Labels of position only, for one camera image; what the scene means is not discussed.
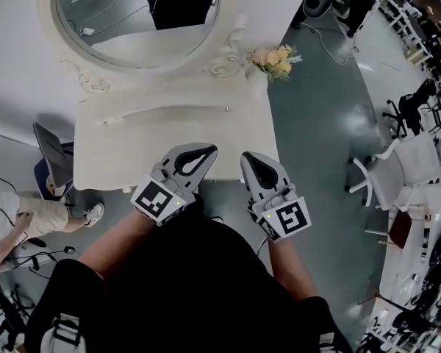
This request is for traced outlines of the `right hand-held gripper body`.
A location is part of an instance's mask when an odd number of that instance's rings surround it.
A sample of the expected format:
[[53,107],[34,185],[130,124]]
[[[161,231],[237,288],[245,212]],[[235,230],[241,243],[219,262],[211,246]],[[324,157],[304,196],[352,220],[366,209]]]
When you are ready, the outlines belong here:
[[305,198],[296,194],[294,184],[285,185],[268,197],[250,204],[248,212],[273,243],[312,225]]

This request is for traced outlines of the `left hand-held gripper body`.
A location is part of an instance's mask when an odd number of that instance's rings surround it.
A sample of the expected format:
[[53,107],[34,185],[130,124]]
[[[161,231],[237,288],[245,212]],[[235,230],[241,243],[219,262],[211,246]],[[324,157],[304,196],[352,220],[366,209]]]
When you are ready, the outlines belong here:
[[169,165],[156,163],[140,180],[131,197],[135,209],[158,227],[184,211],[195,201],[191,176],[186,177]]

